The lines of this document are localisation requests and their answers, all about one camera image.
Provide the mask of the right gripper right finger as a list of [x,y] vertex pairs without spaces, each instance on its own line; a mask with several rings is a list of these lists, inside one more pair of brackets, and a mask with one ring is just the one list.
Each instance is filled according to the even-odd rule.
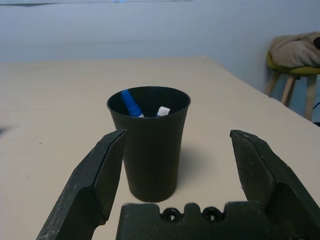
[[267,142],[241,130],[230,132],[242,190],[262,204],[277,240],[318,240],[320,208]]

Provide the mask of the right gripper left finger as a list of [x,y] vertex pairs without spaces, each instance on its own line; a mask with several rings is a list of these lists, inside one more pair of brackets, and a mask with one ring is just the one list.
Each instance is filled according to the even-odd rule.
[[73,170],[39,240],[90,240],[109,220],[116,197],[126,144],[125,129],[111,132]]

